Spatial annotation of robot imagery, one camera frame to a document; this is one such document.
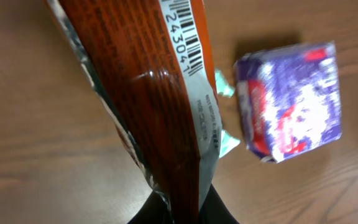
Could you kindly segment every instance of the purple wrapper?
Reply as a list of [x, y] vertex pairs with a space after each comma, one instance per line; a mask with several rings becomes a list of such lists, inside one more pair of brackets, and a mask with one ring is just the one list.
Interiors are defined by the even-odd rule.
[[333, 43], [247, 54], [235, 64], [248, 149], [281, 162], [341, 137]]

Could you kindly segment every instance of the red label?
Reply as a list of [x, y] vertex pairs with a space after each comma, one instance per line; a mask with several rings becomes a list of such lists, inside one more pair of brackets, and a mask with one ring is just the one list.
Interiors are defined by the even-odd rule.
[[265, 141], [265, 120], [262, 116], [266, 109], [266, 89], [264, 84], [257, 80], [249, 80], [248, 87], [252, 103], [252, 126], [254, 127], [252, 141], [260, 152], [269, 155], [270, 151]]
[[320, 60], [327, 57], [326, 49], [310, 50], [306, 53], [306, 60]]

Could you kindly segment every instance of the barcode number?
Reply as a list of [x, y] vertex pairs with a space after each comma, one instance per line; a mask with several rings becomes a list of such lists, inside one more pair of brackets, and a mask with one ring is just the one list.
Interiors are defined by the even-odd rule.
[[192, 76], [204, 69], [204, 63], [190, 1], [162, 1], [169, 1], [169, 11], [164, 12], [164, 17], [182, 72]]

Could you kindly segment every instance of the brown snack bag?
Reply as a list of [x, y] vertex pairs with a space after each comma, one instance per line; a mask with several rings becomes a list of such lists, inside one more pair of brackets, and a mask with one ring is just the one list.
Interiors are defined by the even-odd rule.
[[222, 130], [202, 0], [47, 4], [149, 185], [196, 222]]

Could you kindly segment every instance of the table surface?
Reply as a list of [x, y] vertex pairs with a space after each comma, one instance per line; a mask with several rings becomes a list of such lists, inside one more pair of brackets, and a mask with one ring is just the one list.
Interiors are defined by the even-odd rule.
[[[240, 146], [213, 184], [240, 223], [358, 223], [358, 1], [205, 0], [215, 66], [245, 53], [335, 40], [344, 134], [281, 164]], [[0, 223], [126, 223], [150, 193], [42, 1], [0, 0]]]

